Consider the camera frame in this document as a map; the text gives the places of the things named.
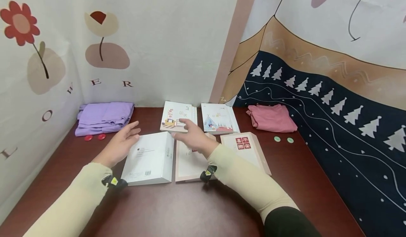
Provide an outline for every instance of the red flower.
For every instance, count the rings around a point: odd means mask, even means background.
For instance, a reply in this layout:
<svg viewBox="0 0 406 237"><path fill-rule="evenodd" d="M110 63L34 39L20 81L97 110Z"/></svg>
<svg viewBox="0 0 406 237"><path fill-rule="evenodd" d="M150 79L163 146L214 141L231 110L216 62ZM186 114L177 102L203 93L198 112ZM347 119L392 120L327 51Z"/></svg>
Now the red flower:
<svg viewBox="0 0 406 237"><path fill-rule="evenodd" d="M7 38L16 38L18 45L25 45L25 42L34 43L34 36L39 35L39 29L35 24L37 19L31 15L30 7L26 4L19 5L10 1L8 4L10 10L0 10L0 17L3 21L9 24L4 30Z"/></svg>

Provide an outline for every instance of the red button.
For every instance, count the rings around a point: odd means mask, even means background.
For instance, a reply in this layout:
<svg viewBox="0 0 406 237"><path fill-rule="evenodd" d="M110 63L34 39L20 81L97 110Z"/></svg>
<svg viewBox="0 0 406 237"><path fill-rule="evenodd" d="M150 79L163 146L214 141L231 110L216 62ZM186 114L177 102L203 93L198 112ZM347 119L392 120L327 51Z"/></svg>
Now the red button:
<svg viewBox="0 0 406 237"><path fill-rule="evenodd" d="M106 138L106 134L100 134L98 140L103 140L104 138Z"/></svg>
<svg viewBox="0 0 406 237"><path fill-rule="evenodd" d="M93 136L92 135L87 135L85 136L85 141L90 141L92 140Z"/></svg>

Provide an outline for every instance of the hand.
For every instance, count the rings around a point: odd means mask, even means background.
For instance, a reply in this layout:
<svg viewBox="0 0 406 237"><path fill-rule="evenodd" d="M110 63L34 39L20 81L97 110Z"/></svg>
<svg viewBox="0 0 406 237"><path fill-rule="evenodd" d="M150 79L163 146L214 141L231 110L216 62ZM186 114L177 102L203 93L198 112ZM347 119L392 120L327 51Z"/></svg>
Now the hand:
<svg viewBox="0 0 406 237"><path fill-rule="evenodd" d="M135 128L138 121L132 122L117 132L107 146L97 155L92 162L100 163L108 168L114 167L125 159L129 149L140 139L140 128Z"/></svg>
<svg viewBox="0 0 406 237"><path fill-rule="evenodd" d="M191 120L179 119L179 121L186 124L184 128L187 133L172 133L173 138L184 142L187 147L197 150L207 159L219 143L208 138L203 130Z"/></svg>

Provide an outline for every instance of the beige sleeve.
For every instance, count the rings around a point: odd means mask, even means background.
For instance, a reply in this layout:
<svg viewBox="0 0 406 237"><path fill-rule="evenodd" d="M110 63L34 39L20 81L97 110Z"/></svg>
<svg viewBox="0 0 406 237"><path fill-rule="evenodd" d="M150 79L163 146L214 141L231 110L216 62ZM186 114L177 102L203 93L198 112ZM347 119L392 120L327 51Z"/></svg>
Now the beige sleeve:
<svg viewBox="0 0 406 237"><path fill-rule="evenodd" d="M98 163L84 166L70 186L24 234L24 237L77 237L99 205L107 187L101 180L112 174Z"/></svg>
<svg viewBox="0 0 406 237"><path fill-rule="evenodd" d="M224 145L217 146L208 162L217 166L216 178L254 207L263 223L268 213L278 207L289 206L299 210L276 181Z"/></svg>

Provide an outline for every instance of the wall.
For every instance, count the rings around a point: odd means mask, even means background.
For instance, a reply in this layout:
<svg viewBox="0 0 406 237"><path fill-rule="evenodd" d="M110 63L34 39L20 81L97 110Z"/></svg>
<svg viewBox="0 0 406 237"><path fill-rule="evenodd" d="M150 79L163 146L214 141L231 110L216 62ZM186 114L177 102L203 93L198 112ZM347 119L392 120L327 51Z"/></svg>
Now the wall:
<svg viewBox="0 0 406 237"><path fill-rule="evenodd" d="M405 6L255 0L218 98L285 104L366 236L406 234Z"/></svg>
<svg viewBox="0 0 406 237"><path fill-rule="evenodd" d="M240 1L1 0L0 222L80 104L208 102L248 19Z"/></svg>

